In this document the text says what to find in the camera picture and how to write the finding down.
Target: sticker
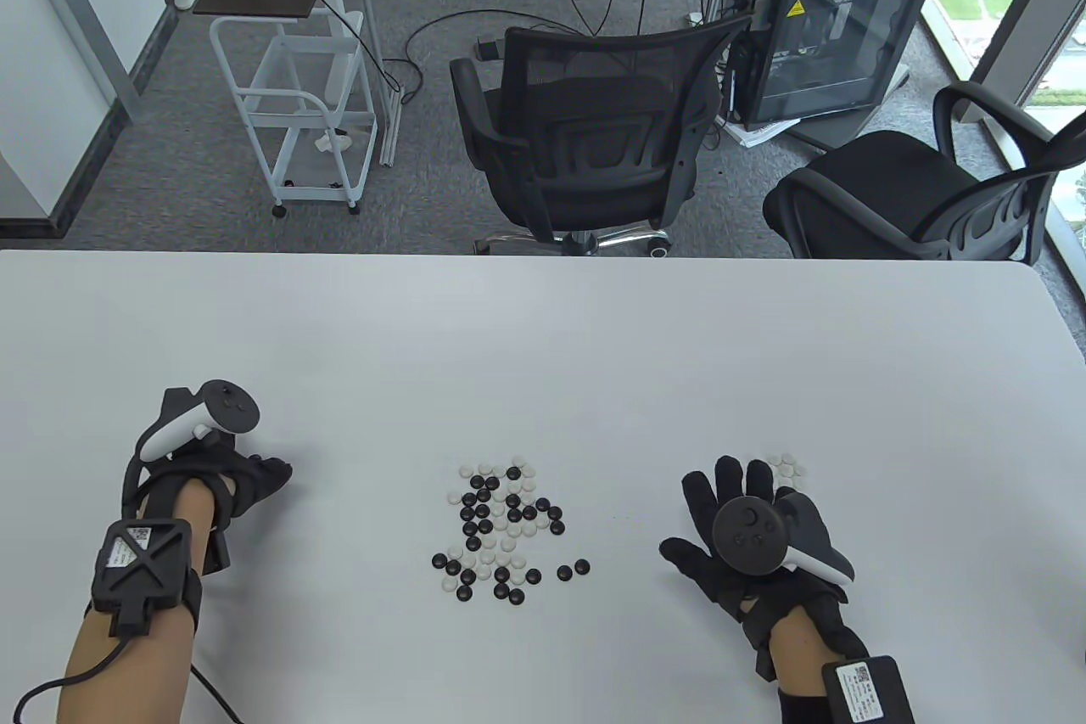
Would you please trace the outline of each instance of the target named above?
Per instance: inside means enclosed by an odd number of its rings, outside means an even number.
[[[879,721],[883,717],[882,704],[868,665],[858,662],[837,668],[837,681],[841,682],[841,689],[845,694],[845,702],[848,704],[848,713],[853,716],[854,724]]]
[[[136,541],[136,545],[147,550],[151,543],[151,526],[135,526],[128,530],[129,536]],[[110,558],[105,561],[106,569],[124,569],[136,561],[136,552],[131,546],[121,537],[113,538],[113,549],[110,550]]]

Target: standing desk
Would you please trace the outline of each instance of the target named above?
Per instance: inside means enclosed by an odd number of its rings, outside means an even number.
[[[0,292],[5,704],[63,671],[162,391],[220,377],[295,466],[204,581],[194,660],[250,724],[778,721],[656,546],[687,469],[786,452],[917,721],[1086,710],[1086,367],[1026,267],[4,251]],[[457,602],[446,492],[517,454],[567,533],[518,546],[523,606]]]

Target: chair armrest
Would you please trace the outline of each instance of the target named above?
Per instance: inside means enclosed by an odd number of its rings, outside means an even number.
[[[882,243],[896,247],[897,251],[915,259],[935,259],[945,257],[949,246],[946,240],[934,240],[931,243],[917,243],[909,238],[906,232],[899,230],[889,220],[883,218],[873,208],[868,207],[858,198],[846,192],[833,183],[830,178],[823,176],[809,166],[800,166],[795,173],[785,177],[776,186],[781,195],[781,224],[784,227],[784,239],[792,247],[792,254],[798,258],[810,258],[811,251],[807,244],[807,234],[804,233],[803,224],[799,221],[796,208],[796,193],[801,191],[815,195],[828,207],[833,208],[838,215],[851,220],[857,228],[861,228],[881,240]]]
[[[480,150],[489,145],[493,151],[528,151],[528,142],[523,138],[508,138],[494,129],[487,107],[487,97],[482,94],[482,85],[470,60],[454,60],[449,64],[453,77],[453,94],[456,97],[456,110],[460,116],[460,129],[464,131],[464,145],[468,157],[477,169],[484,169]]]
[[[988,88],[977,82],[955,82],[943,88],[935,94],[935,142],[939,153],[955,162],[954,135],[950,129],[950,118],[954,107],[962,100],[973,102],[982,111],[992,116],[1014,139],[1018,149],[1026,164],[1032,164],[1051,141],[1051,131],[1033,118],[1016,104],[1008,102],[1001,96],[995,94]]]

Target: white cart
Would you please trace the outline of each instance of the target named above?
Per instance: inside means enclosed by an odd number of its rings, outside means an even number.
[[[315,8],[311,17],[330,17],[331,15],[331,11],[327,8]],[[352,11],[352,13],[346,14],[346,18],[352,28],[361,35],[363,29],[361,11]],[[211,23],[212,48],[215,50],[215,56],[223,69],[223,76],[226,76],[233,102],[241,115],[241,122],[249,134],[249,141],[252,142],[256,153],[256,161],[264,173],[265,180],[267,180],[272,196],[275,198],[275,205],[272,208],[273,215],[276,218],[283,218],[287,215],[287,207],[282,201],[346,201],[351,215],[357,215],[357,201],[366,185],[369,162],[377,142],[377,116],[369,91],[369,79],[366,75],[362,45],[357,38],[350,37],[345,29],[342,29],[343,35],[305,35],[302,37],[302,35],[287,34],[285,26],[293,25],[296,22],[295,18],[281,17],[217,17]],[[261,59],[260,67],[256,68],[248,87],[240,87],[237,82],[233,69],[230,68],[229,60],[223,49],[222,28],[235,23],[237,25],[274,25],[276,30],[275,37],[272,38],[264,56]],[[318,96],[302,89],[294,56],[303,55],[303,53],[305,55],[317,53],[317,55],[333,58],[337,55],[348,56],[346,75],[341,85],[340,99],[337,100],[331,110]],[[290,87],[268,87],[273,77],[282,75],[282,68],[286,68]],[[348,100],[356,84],[361,84],[364,93],[366,103],[364,111],[348,110]],[[296,110],[261,111],[261,104],[268,103],[272,99],[294,99]],[[267,156],[265,156],[256,135],[257,127],[286,130],[274,166],[268,165]],[[353,181],[349,177],[346,164],[343,161],[344,153],[340,149],[340,139],[337,138],[337,130],[342,129],[348,130],[352,138],[352,153],[354,150],[359,150],[362,153],[362,169]],[[327,135],[330,150],[326,153],[326,157],[336,166],[338,181],[329,185],[327,178],[324,178],[323,185],[306,185],[305,178],[294,177],[290,173],[291,158],[294,157],[299,138],[306,138],[306,130],[323,130]]]

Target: floor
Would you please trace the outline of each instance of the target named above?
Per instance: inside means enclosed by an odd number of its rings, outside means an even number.
[[[573,25],[569,0],[374,0],[386,56],[424,22],[457,10],[505,8]],[[591,22],[607,0],[579,0]],[[349,8],[358,0],[346,0]],[[640,0],[616,0],[604,33],[632,33]],[[647,0],[645,29],[671,29],[697,0]],[[395,166],[375,166],[361,216],[341,204],[291,204],[286,219],[270,216],[272,201],[207,40],[209,21],[181,14],[157,72],[144,92],[147,118],[124,131],[71,231],[55,247],[140,251],[323,251],[465,254],[471,241],[507,228],[481,174],[467,161],[446,65],[466,56],[477,37],[496,37],[516,21],[470,14],[432,26],[413,45],[426,87],[404,110]],[[255,67],[264,33],[242,30],[226,42],[236,64]],[[893,127],[934,142],[931,103],[949,80],[934,43],[920,26],[905,61],[912,79],[885,104],[874,129]],[[484,87],[497,84],[482,65]],[[409,79],[405,65],[396,76]],[[980,127],[959,127],[958,156],[978,177],[1001,170]],[[698,188],[671,228],[675,255],[790,257],[761,218],[761,201],[779,178],[806,164],[812,151],[790,138],[753,150],[723,139],[698,156]],[[1086,352],[1081,294],[1052,252],[1038,270]]]

